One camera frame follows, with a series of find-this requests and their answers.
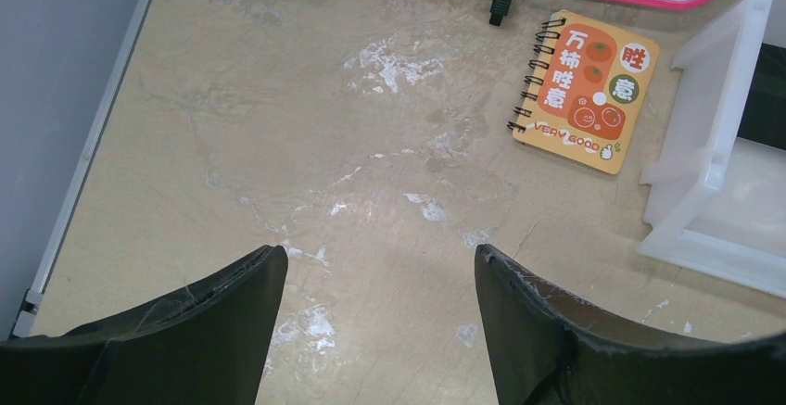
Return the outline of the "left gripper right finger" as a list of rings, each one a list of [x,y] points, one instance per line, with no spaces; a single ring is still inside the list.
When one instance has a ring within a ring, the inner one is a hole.
[[[733,344],[631,321],[492,245],[475,291],[501,404],[781,404],[785,337]]]

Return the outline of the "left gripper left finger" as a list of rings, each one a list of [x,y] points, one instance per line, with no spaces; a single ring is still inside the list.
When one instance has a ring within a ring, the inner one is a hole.
[[[5,404],[252,404],[288,257],[260,247],[192,284],[64,335],[1,346]]]

